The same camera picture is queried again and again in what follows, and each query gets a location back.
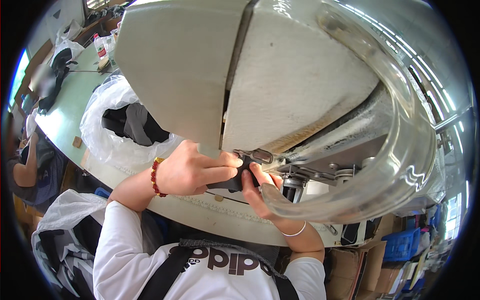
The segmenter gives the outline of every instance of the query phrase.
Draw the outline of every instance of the bracelet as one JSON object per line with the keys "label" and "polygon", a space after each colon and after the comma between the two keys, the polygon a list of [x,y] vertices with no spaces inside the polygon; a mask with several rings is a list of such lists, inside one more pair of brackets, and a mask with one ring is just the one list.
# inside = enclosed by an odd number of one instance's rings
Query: bracelet
{"label": "bracelet", "polygon": [[159,158],[159,157],[155,157],[155,160],[153,161],[153,166],[152,166],[152,187],[153,189],[155,190],[155,194],[157,196],[160,196],[160,197],[165,197],[167,194],[163,194],[163,193],[160,193],[160,191],[158,190],[158,187],[155,183],[155,180],[156,180],[156,167],[162,162],[164,161],[165,159],[164,158]]}
{"label": "bracelet", "polygon": [[299,232],[297,232],[297,233],[295,233],[295,234],[285,234],[285,233],[282,232],[282,234],[283,234],[284,236],[286,236],[286,237],[295,237],[295,236],[301,234],[301,233],[305,230],[305,227],[307,227],[307,221],[304,221],[303,227],[300,229]]}

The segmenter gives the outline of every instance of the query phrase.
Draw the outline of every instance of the adidas shirt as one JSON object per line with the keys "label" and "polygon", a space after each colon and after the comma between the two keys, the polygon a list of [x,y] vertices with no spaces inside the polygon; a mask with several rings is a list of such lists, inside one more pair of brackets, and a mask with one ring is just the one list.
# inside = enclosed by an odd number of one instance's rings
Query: adidas shirt
{"label": "adidas shirt", "polygon": [[[135,300],[178,244],[143,253],[140,219],[136,212],[111,202],[105,212],[96,251],[93,283],[98,300]],[[285,271],[300,300],[326,299],[322,263],[311,257],[292,261]],[[201,247],[175,280],[165,300],[279,300],[270,270],[253,256],[236,249]]]}

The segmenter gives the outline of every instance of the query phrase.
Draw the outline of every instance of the hand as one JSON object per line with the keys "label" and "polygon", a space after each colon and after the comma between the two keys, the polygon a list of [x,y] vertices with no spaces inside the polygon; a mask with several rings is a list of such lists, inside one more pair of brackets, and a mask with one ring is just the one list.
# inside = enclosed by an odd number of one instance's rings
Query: hand
{"label": "hand", "polygon": [[[250,163],[250,170],[255,175],[260,185],[266,182],[275,185],[278,189],[280,189],[280,187],[282,186],[283,179],[280,176],[262,172],[262,167],[259,164]],[[253,186],[252,176],[249,171],[243,171],[241,175],[241,182],[243,186],[243,197],[247,200],[248,204],[250,204],[250,206],[260,218],[271,221],[281,219],[279,216],[275,215],[268,209],[262,195],[260,194],[260,191]]]}
{"label": "hand", "polygon": [[199,195],[207,190],[207,184],[235,177],[242,164],[233,153],[222,152],[218,159],[201,155],[197,143],[185,140],[158,165],[156,184],[164,194]]}
{"label": "hand", "polygon": [[36,132],[32,133],[30,136],[30,143],[37,144],[38,143],[38,134]]}

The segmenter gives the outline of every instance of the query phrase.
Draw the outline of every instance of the transparent hose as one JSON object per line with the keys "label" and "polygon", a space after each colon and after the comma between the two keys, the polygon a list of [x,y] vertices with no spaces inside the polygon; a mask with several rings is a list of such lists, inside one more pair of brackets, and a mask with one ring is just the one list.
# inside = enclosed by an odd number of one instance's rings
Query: transparent hose
{"label": "transparent hose", "polygon": [[317,23],[350,48],[385,84],[393,101],[392,125],[375,160],[335,191],[297,204],[271,184],[263,184],[261,191],[267,206],[279,216],[318,223],[356,223],[400,207],[422,189],[435,160],[435,131],[402,68],[384,42],[372,36],[371,29],[326,0],[317,12]]}

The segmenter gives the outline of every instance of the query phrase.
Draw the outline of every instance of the black apron strap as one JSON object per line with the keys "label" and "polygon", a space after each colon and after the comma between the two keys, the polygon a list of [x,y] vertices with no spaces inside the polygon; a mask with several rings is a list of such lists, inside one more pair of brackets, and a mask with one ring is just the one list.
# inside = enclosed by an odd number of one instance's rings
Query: black apron strap
{"label": "black apron strap", "polygon": [[[194,248],[178,247],[148,280],[140,293],[138,300],[162,300],[172,287],[188,259],[193,254]],[[298,294],[288,279],[272,276],[280,300],[298,300]]]}
{"label": "black apron strap", "polygon": [[178,247],[175,252],[161,264],[148,280],[138,300],[161,300],[172,287],[175,279],[193,254],[193,248]]}
{"label": "black apron strap", "polygon": [[283,279],[277,276],[272,276],[275,281],[276,288],[278,289],[278,295],[280,300],[299,300],[297,291],[293,287],[292,283],[288,279]]}

